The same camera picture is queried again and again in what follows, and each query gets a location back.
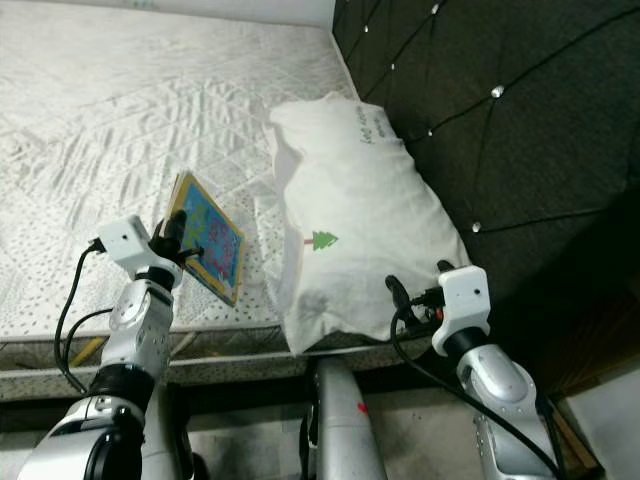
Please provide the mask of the white quilted mattress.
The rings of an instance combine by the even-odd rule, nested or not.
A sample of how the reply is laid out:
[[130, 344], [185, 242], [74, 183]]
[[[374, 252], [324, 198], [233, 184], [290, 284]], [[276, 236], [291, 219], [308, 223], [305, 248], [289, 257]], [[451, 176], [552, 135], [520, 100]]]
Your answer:
[[128, 282], [81, 252], [110, 220], [163, 218], [196, 174], [246, 233], [246, 276], [228, 305], [187, 276], [168, 378], [184, 384], [292, 378], [275, 284], [282, 269], [268, 114], [355, 84], [325, 29], [9, 0], [0, 5], [1, 398], [72, 397], [54, 362], [60, 312], [82, 321], [82, 381], [109, 333], [102, 310]]

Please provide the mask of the white pillow with green tree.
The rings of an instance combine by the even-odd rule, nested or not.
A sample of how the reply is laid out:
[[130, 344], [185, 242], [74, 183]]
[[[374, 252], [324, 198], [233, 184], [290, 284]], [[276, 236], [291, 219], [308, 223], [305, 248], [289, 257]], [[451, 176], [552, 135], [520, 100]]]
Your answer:
[[387, 340], [396, 276], [434, 287], [439, 262], [470, 261], [442, 201], [378, 105], [329, 93], [271, 109], [285, 214], [283, 333], [302, 355], [333, 333]]

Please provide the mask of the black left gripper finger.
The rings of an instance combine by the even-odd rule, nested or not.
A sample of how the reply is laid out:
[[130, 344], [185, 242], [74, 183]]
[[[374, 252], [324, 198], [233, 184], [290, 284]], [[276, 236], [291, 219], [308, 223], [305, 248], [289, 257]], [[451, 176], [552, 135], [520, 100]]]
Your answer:
[[168, 218], [157, 224], [157, 255], [178, 256], [186, 234], [186, 211], [170, 212]]

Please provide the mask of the silver right robot leg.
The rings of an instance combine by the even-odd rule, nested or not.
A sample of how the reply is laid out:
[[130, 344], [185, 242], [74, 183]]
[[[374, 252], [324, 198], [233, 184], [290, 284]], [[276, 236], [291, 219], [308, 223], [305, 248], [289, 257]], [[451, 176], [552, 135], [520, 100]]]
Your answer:
[[346, 362], [308, 362], [311, 403], [300, 428], [302, 480], [387, 480], [360, 388]]

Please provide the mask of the colourful square picture book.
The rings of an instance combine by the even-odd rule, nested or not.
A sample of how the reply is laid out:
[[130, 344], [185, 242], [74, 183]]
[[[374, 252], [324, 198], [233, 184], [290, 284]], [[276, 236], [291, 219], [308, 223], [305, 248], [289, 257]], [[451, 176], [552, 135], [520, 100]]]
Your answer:
[[192, 172], [175, 177], [169, 214], [182, 211], [180, 265], [219, 300], [234, 306], [243, 271], [244, 233]]

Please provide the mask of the black bed frame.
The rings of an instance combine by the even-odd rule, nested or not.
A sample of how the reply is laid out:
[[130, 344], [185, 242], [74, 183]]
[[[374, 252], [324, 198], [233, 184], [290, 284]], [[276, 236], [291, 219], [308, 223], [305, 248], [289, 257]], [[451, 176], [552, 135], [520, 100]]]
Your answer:
[[[186, 404], [191, 431], [297, 421], [308, 404], [302, 378], [180, 387], [175, 398]], [[0, 431], [49, 429], [70, 406], [70, 399], [61, 398], [0, 403]]]

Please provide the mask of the dark tufted headboard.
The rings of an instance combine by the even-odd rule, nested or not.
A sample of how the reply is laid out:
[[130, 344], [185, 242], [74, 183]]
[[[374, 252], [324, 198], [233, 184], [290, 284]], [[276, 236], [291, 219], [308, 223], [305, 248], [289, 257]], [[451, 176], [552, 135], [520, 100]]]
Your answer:
[[488, 274], [492, 338], [566, 390], [640, 275], [640, 0], [334, 1], [358, 96]]

